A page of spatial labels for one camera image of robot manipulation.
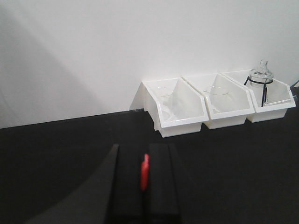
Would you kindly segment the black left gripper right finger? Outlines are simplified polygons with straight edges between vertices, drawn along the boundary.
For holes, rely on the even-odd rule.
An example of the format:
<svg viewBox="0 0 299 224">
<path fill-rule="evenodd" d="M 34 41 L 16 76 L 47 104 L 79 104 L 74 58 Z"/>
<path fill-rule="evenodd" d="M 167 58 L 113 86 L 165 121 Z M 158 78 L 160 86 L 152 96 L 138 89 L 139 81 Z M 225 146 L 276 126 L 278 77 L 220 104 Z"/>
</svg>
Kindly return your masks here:
<svg viewBox="0 0 299 224">
<path fill-rule="evenodd" d="M 177 224 L 179 206 L 171 155 L 166 144 L 149 145 L 149 185 L 145 193 L 145 223 Z"/>
</svg>

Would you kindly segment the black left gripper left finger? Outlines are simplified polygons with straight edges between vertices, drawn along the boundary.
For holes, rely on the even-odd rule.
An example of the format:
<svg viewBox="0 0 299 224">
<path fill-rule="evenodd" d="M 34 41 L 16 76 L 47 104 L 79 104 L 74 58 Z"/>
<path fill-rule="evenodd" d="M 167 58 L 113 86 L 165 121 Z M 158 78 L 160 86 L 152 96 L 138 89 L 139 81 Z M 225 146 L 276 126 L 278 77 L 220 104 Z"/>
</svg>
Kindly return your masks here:
<svg viewBox="0 0 299 224">
<path fill-rule="evenodd" d="M 142 222 L 140 150 L 114 144 L 94 173 L 29 224 L 138 224 Z"/>
</svg>

